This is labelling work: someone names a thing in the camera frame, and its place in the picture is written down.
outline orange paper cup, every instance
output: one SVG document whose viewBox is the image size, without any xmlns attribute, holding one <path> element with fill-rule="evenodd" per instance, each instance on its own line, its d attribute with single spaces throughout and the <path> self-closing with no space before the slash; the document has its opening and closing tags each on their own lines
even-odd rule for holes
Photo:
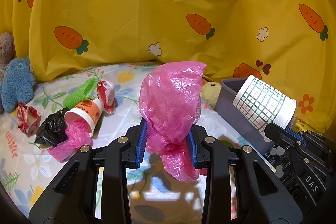
<svg viewBox="0 0 336 224">
<path fill-rule="evenodd" d="M 103 105 L 98 98 L 79 103 L 73 109 L 65 113 L 64 119 L 67 124 L 73 120 L 84 119 L 88 124 L 88 133 L 93 136 L 93 131 L 101 115 Z"/>
</svg>

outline white flower print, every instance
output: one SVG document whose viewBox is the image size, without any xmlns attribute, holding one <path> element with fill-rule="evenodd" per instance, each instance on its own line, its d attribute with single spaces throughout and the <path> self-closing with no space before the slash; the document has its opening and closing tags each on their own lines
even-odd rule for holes
<svg viewBox="0 0 336 224">
<path fill-rule="evenodd" d="M 51 155 L 41 154 L 41 150 L 35 147 L 34 154 L 25 154 L 24 159 L 26 163 L 32 165 L 30 170 L 32 180 L 36 180 L 39 173 L 46 178 L 51 177 L 51 168 L 47 164 L 51 160 Z"/>
<path fill-rule="evenodd" d="M 30 62 L 30 60 L 29 60 L 29 68 L 30 68 L 30 73 L 34 74 L 34 69 L 32 67 L 32 63 Z"/>
<path fill-rule="evenodd" d="M 259 33 L 257 34 L 257 39 L 260 40 L 260 42 L 263 42 L 265 38 L 268 37 L 268 31 L 267 31 L 267 27 L 263 28 L 263 29 L 259 29 Z"/>
<path fill-rule="evenodd" d="M 155 56 L 161 56 L 162 51 L 161 51 L 161 48 L 160 48 L 160 42 L 157 42 L 156 44 L 150 45 L 147 52 L 151 52 Z"/>
</svg>

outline black plastic bag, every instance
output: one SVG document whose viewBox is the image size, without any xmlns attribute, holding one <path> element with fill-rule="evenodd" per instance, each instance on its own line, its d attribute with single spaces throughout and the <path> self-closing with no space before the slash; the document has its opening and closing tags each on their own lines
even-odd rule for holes
<svg viewBox="0 0 336 224">
<path fill-rule="evenodd" d="M 35 143 L 56 147 L 59 143 L 66 141 L 68 136 L 65 134 L 67 124 L 64 120 L 64 114 L 67 111 L 69 109 L 65 107 L 49 115 L 37 130 Z"/>
</svg>

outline grid-patterned paper cup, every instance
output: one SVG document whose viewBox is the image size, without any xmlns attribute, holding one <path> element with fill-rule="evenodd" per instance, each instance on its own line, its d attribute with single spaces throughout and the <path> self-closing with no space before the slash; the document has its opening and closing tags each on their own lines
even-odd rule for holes
<svg viewBox="0 0 336 224">
<path fill-rule="evenodd" d="M 296 101 L 279 90 L 250 75 L 232 103 L 264 136 L 268 123 L 285 128 L 296 108 Z"/>
</svg>

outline gray plastic bin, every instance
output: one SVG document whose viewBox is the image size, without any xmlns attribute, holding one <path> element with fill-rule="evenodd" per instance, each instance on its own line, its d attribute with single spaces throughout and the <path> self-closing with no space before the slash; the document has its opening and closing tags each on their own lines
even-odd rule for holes
<svg viewBox="0 0 336 224">
<path fill-rule="evenodd" d="M 215 111 L 242 135 L 261 155 L 264 155 L 274 142 L 265 142 L 264 137 L 232 104 L 237 92 L 247 78 L 231 78 L 221 81 L 222 88 Z"/>
</svg>

